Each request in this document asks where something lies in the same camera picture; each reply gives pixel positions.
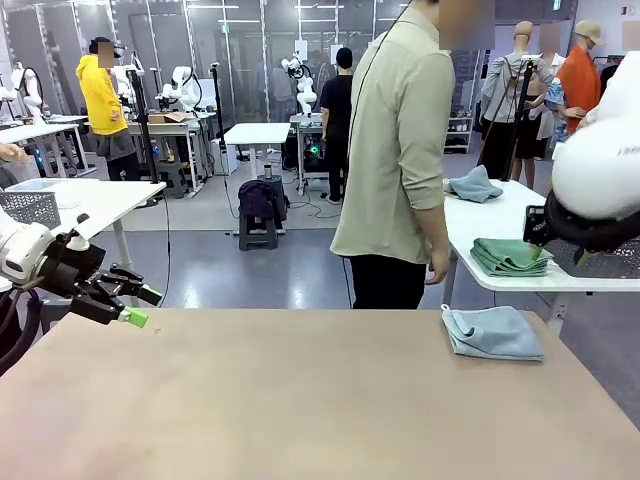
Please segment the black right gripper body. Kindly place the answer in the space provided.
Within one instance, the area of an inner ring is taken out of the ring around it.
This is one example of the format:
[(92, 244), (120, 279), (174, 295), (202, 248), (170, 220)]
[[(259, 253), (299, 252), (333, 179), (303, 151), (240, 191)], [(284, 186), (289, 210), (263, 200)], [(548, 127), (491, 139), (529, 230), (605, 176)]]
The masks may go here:
[(546, 222), (545, 207), (529, 205), (526, 207), (523, 241), (535, 247), (544, 247), (551, 238)]

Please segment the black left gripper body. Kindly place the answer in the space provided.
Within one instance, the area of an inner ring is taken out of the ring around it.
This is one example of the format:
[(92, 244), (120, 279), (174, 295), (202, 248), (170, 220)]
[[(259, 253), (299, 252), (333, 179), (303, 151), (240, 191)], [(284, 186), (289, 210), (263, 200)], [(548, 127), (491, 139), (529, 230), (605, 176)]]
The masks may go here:
[(72, 241), (80, 239), (75, 231), (62, 233), (47, 247), (41, 265), (42, 289), (65, 298), (95, 289), (93, 276), (101, 270), (106, 251), (91, 243), (82, 250), (72, 249)]

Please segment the person's right hand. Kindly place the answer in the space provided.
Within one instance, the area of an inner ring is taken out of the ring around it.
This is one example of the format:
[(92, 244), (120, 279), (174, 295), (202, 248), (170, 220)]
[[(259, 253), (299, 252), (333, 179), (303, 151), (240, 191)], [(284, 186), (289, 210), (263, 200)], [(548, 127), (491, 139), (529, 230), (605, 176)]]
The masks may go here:
[(449, 270), (449, 255), (448, 245), (432, 248), (426, 285), (437, 285), (445, 280)]

